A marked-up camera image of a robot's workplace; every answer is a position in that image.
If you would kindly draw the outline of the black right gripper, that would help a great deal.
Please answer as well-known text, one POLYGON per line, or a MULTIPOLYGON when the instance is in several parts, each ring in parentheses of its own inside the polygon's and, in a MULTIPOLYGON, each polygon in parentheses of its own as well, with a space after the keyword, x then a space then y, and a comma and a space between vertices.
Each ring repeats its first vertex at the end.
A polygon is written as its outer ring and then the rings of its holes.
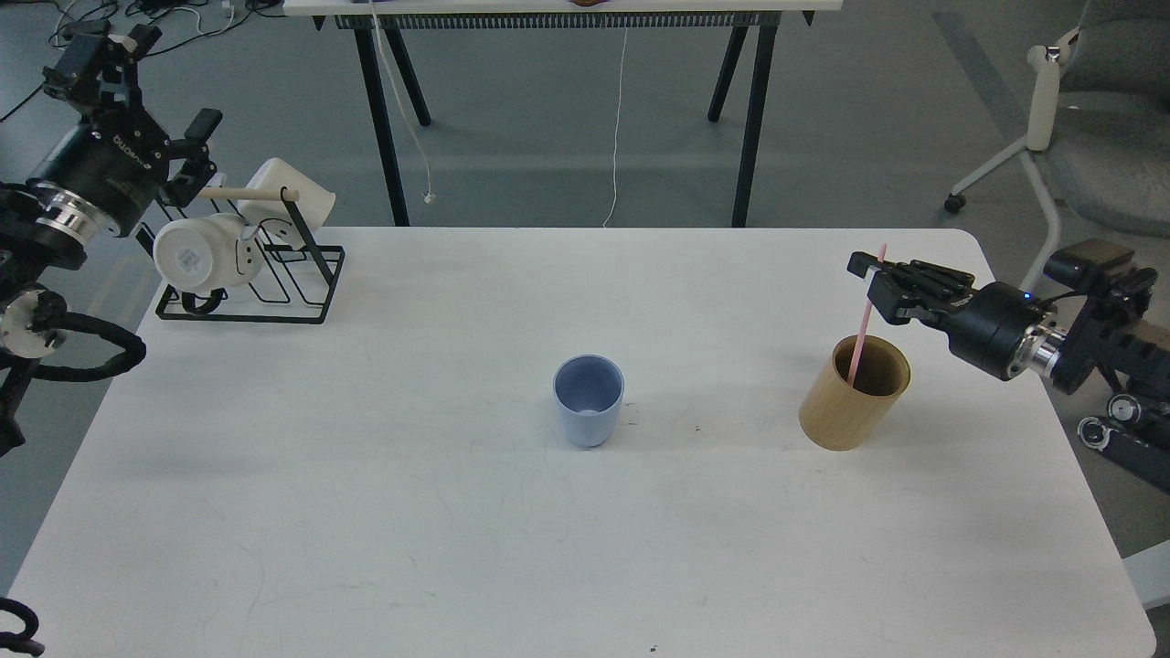
POLYGON ((1028 292, 1002 282, 973 289, 970 273, 922 260, 880 261, 853 251, 846 270, 869 280, 867 297, 887 324, 937 325, 947 311, 950 354, 999 381, 1020 373, 1025 340, 1049 317, 1028 292))

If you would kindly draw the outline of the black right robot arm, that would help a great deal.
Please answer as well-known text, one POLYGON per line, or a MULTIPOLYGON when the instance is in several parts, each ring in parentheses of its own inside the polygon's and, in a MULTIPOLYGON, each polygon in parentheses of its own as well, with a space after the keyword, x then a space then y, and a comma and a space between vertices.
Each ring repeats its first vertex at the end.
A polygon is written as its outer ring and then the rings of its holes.
POLYGON ((1133 251, 1085 240, 1054 251, 1044 273, 1083 303, 1069 328, 1053 316, 1057 299, 1002 282, 973 287, 973 275, 911 260, 883 262, 856 251, 847 270, 868 282, 867 299, 887 324, 916 320, 948 338, 961 361, 1000 381, 1033 371, 1062 393, 1093 373, 1112 388, 1103 414, 1082 418, 1080 441, 1126 471, 1169 487, 1166 329, 1144 318, 1157 270, 1133 265, 1133 251))

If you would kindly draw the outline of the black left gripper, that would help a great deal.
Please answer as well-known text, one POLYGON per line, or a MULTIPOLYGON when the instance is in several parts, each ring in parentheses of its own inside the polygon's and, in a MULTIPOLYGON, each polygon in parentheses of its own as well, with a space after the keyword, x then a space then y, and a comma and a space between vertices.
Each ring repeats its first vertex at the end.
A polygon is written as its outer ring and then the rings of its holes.
POLYGON ((221 110, 201 109, 183 138, 170 140, 144 108, 137 66, 159 37, 147 23, 128 35, 78 33, 56 64, 42 68, 42 91, 80 121, 27 179, 42 206, 37 225, 74 240, 129 237, 159 189, 163 206, 185 208, 216 174, 208 142, 221 110), (181 166, 165 180, 170 162, 181 166))

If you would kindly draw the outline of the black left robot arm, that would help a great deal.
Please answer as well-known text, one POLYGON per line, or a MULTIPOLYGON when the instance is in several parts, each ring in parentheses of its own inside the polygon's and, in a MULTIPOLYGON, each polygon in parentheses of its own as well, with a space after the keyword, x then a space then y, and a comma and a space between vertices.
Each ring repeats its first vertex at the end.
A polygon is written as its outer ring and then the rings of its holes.
POLYGON ((172 136, 144 104, 138 67, 159 37, 154 25, 116 35, 101 20, 42 71, 37 92, 80 119, 25 181, 4 184, 4 455, 27 441, 18 407, 33 382, 108 381, 146 356, 138 334, 71 311, 47 270, 80 270, 92 239, 130 237, 153 203, 181 210, 216 174, 209 136, 221 111, 201 109, 172 136))

